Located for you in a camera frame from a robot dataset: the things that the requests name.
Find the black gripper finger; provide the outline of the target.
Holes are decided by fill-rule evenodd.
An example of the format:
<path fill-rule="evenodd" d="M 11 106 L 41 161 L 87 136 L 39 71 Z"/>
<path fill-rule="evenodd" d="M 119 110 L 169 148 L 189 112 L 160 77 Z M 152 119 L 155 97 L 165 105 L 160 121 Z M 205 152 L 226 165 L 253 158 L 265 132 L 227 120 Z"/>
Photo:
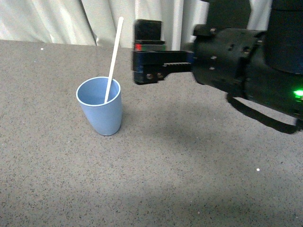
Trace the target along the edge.
<path fill-rule="evenodd" d="M 162 22 L 137 19 L 134 24 L 135 51 L 165 51 L 165 41 L 161 39 Z"/>
<path fill-rule="evenodd" d="M 190 72 L 194 53 L 188 51 L 133 51 L 135 84 L 152 84 L 171 73 Z"/>

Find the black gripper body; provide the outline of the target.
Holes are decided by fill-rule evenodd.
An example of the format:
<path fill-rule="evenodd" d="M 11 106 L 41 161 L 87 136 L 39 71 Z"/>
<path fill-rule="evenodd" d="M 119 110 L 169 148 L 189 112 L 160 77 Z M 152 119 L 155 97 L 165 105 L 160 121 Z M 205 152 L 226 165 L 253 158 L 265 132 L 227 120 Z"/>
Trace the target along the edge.
<path fill-rule="evenodd" d="M 259 98 L 261 85 L 251 72 L 252 60 L 261 59 L 264 30 L 196 25 L 191 46 L 191 71 L 197 83 L 233 97 Z"/>

